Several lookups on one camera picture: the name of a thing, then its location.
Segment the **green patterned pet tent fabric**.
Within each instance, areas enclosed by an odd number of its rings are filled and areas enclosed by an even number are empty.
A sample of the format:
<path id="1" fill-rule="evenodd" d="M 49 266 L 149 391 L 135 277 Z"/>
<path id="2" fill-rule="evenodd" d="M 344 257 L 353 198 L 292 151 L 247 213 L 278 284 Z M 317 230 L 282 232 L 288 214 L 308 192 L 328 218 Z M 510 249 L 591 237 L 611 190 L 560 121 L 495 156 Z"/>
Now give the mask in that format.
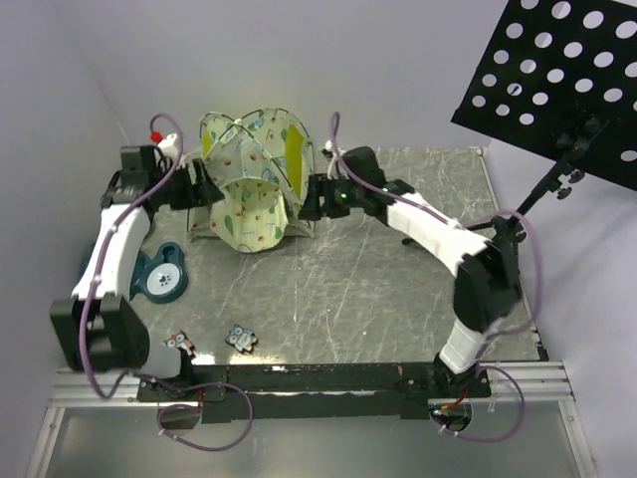
<path id="1" fill-rule="evenodd" d="M 286 236 L 315 236 L 315 226 L 299 218 L 315 173 L 314 142 L 294 114 L 267 108 L 233 119 L 210 112 L 199 124 L 201 148 L 189 157 L 203 161 L 223 199 L 188 212 L 190 238 L 256 253 Z"/>

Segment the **black tent pole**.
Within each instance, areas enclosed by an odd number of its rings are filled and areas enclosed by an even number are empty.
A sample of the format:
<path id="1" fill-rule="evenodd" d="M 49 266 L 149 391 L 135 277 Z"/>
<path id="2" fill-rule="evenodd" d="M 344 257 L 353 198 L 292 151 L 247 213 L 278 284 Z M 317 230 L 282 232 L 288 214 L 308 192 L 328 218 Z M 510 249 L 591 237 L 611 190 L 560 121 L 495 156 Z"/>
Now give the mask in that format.
<path id="1" fill-rule="evenodd" d="M 237 119 L 210 112 L 199 122 L 202 159 L 218 186 L 243 179 L 269 182 L 293 204 L 307 195 L 314 172 L 314 141 L 285 109 L 252 111 Z"/>
<path id="2" fill-rule="evenodd" d="M 237 134 L 243 134 L 255 146 L 272 158 L 315 159 L 314 141 L 297 116 L 283 108 L 253 110 L 236 119 L 209 112 L 199 121 L 202 154 L 210 156 Z"/>

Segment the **green patterned tent mat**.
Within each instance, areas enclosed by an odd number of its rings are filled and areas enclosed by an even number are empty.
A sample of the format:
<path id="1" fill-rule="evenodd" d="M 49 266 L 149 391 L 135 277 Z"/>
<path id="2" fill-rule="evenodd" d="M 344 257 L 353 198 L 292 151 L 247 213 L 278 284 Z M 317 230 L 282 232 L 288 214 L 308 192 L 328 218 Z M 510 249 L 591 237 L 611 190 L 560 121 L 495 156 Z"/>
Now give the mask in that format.
<path id="1" fill-rule="evenodd" d="M 211 231 L 234 250 L 257 253 L 276 247 L 289 224 L 279 186 L 257 179 L 229 182 L 212 206 Z"/>

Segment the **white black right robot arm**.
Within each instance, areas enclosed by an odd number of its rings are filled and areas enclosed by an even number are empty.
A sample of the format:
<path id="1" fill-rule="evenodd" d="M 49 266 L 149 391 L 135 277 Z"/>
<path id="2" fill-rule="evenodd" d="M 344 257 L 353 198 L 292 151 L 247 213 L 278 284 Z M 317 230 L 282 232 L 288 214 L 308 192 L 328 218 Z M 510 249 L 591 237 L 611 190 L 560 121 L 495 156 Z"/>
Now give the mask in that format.
<path id="1" fill-rule="evenodd" d="M 329 165 L 310 176 L 301 219 L 342 218 L 360 209 L 421 246 L 452 275 L 455 322 L 434 358 L 434 383 L 443 395 L 460 394 L 497 335 L 497 321 L 522 299 L 514 246 L 465 228 L 405 181 L 387 179 L 368 146 L 344 151 L 330 140 L 322 153 Z"/>

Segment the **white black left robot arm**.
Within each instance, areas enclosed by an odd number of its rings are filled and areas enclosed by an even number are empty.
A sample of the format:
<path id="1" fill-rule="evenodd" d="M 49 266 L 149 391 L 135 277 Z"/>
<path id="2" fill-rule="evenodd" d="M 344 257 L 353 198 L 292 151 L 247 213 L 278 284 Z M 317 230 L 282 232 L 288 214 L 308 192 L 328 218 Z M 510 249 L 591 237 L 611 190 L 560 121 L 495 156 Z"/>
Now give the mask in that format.
<path id="1" fill-rule="evenodd" d="M 186 165 L 182 155 L 177 134 L 121 148 L 121 167 L 101 198 L 100 231 L 89 262 L 70 298 L 51 305 L 67 365 L 91 384 L 97 373 L 118 370 L 161 378 L 162 390 L 175 400 L 195 391 L 197 377 L 183 352 L 153 343 L 129 302 L 140 247 L 158 209 L 191 209 L 223 197 L 202 161 Z"/>

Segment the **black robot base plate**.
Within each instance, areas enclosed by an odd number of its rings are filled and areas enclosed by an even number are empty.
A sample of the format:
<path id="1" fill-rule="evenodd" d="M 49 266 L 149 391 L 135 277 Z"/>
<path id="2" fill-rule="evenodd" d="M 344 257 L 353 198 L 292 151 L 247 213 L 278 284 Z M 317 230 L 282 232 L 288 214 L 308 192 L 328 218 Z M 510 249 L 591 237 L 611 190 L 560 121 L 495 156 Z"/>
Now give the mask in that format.
<path id="1" fill-rule="evenodd" d="M 256 419 L 427 419 L 431 403 L 491 395 L 484 371 L 456 376 L 426 361 L 196 365 L 169 384 L 145 379 L 137 400 L 198 405 L 205 424 L 246 419 L 250 409 Z"/>

